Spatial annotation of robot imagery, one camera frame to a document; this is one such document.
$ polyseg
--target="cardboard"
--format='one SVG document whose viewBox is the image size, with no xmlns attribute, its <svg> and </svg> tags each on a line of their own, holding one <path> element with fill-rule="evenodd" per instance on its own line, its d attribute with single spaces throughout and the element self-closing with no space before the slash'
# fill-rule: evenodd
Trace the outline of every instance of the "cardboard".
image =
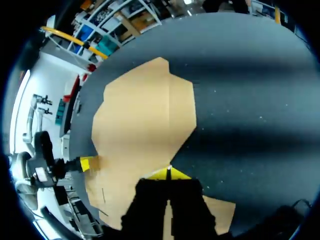
<svg viewBox="0 0 320 240">
<path fill-rule="evenodd" d="M 207 196 L 203 196 L 203 199 L 206 205 L 208 206 L 210 213 L 215 216 L 216 233 L 218 235 L 221 235 L 229 232 L 232 218 L 236 209 L 236 204 L 233 202 L 222 201 Z M 172 207 L 170 205 L 170 201 L 168 200 L 163 220 L 163 240 L 174 239 L 174 237 L 171 235 L 172 217 Z"/>
<path fill-rule="evenodd" d="M 121 229 L 139 179 L 169 166 L 195 129 L 194 90 L 159 57 L 109 83 L 103 99 L 92 125 L 99 170 L 87 171 L 86 191 L 103 220 Z"/>
</svg>

